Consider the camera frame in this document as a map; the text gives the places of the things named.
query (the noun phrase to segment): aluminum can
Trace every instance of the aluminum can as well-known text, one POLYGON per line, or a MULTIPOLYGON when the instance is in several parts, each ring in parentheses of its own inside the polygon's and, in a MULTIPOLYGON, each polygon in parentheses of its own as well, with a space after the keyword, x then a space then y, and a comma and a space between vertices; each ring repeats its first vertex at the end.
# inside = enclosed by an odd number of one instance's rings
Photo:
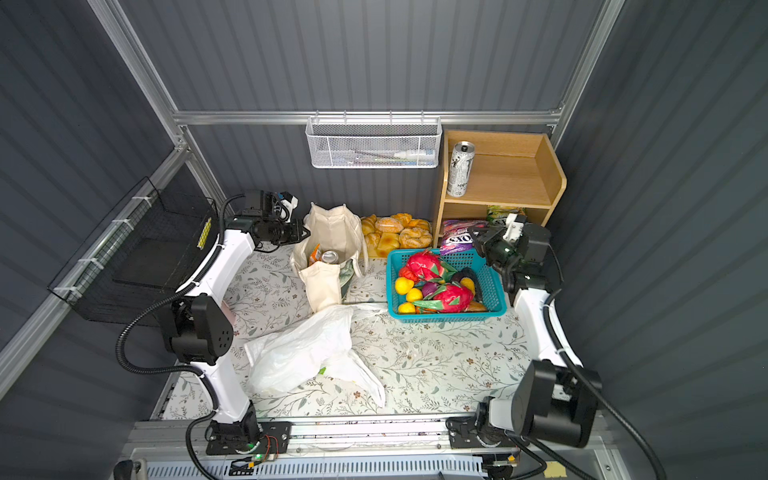
POLYGON ((460 197, 467 193, 469 171, 475 159, 475 145, 460 141, 453 147, 451 164, 448 168, 448 187, 445 192, 451 197, 460 197))
POLYGON ((320 260, 325 263, 330 263, 331 265, 336 265, 339 262, 339 254, 333 250, 326 250, 320 257, 320 260))

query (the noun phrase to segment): yellow tape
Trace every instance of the yellow tape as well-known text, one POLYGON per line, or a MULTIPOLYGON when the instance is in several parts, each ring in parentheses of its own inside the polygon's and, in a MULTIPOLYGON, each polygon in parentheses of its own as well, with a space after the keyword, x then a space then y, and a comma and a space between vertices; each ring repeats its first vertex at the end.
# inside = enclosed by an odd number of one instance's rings
POLYGON ((565 478, 565 467, 560 462, 547 462, 544 478, 565 478))
POLYGON ((205 247, 205 241, 208 240, 208 233, 210 232, 210 217, 208 217, 208 221, 205 223, 205 227, 203 227, 203 232, 200 234, 200 239, 197 241, 197 248, 200 250, 205 247))

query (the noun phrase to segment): beige tote bag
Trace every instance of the beige tote bag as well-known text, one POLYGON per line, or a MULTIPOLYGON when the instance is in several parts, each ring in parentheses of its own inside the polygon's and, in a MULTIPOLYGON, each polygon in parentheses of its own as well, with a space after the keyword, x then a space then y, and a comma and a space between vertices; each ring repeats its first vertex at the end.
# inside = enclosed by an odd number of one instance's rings
POLYGON ((355 275, 362 277, 362 272, 368 268, 368 249, 362 236, 360 217, 349 211, 346 204, 330 210, 312 204, 310 213, 304 217, 304 226, 311 234, 293 248, 290 264, 306 286, 310 308, 319 312, 327 306, 341 304, 339 272, 347 260, 352 259, 355 275), (308 257, 318 243, 323 252, 334 250, 339 254, 338 264, 315 262, 307 266, 308 257))

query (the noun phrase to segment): bread bun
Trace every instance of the bread bun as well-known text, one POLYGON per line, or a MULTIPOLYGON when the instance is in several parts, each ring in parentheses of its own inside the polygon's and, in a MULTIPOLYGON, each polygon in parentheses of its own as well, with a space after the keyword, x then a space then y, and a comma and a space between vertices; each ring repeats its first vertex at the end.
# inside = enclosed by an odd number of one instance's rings
POLYGON ((399 220, 392 217, 379 218, 376 221, 376 231, 382 233, 400 233, 405 226, 399 220))
POLYGON ((400 232, 402 248, 425 248, 432 243, 432 234, 419 227, 405 228, 400 232))
POLYGON ((377 257, 386 258, 389 252, 400 248, 400 239, 397 233, 382 233, 379 245, 376 248, 377 257))
POLYGON ((368 233, 366 234, 366 249, 368 249, 369 257, 378 257, 379 252, 376 248, 379 246, 379 241, 382 239, 380 233, 368 233))
POLYGON ((402 223, 403 227, 406 227, 408 225, 408 222, 413 219, 413 215, 411 214, 394 214, 392 215, 392 218, 402 223))
POLYGON ((420 218, 414 218, 413 220, 409 221, 406 227, 411 227, 411 228, 418 227, 418 228, 423 228, 428 232, 432 232, 432 227, 429 225, 429 222, 427 220, 422 220, 420 218))
POLYGON ((370 217, 364 217, 361 219, 360 223, 362 223, 363 235, 368 235, 369 233, 376 232, 376 215, 371 215, 370 217))

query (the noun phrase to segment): gray corrugated wall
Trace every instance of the gray corrugated wall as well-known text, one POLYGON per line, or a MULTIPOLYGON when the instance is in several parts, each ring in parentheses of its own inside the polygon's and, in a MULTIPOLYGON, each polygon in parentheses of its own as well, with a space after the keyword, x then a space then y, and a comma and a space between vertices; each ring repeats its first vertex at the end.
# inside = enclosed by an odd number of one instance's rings
POLYGON ((173 147, 85 2, 0 3, 4 346, 173 147))
POLYGON ((123 2, 181 110, 547 110, 599 0, 123 2))
MULTIPOLYGON (((0 348, 172 143, 85 1, 0 2, 0 348)), ((114 360, 120 326, 65 318, 0 401, 3 478, 108 476, 164 379, 114 360)), ((135 361, 169 364, 153 329, 135 361)))
POLYGON ((670 478, 764 476, 767 92, 768 3, 630 0, 558 149, 558 313, 670 478))
MULTIPOLYGON (((559 105, 601 1, 122 5, 181 110, 493 111, 559 105)), ((432 214, 436 169, 318 170, 303 127, 190 129, 227 194, 432 214)))

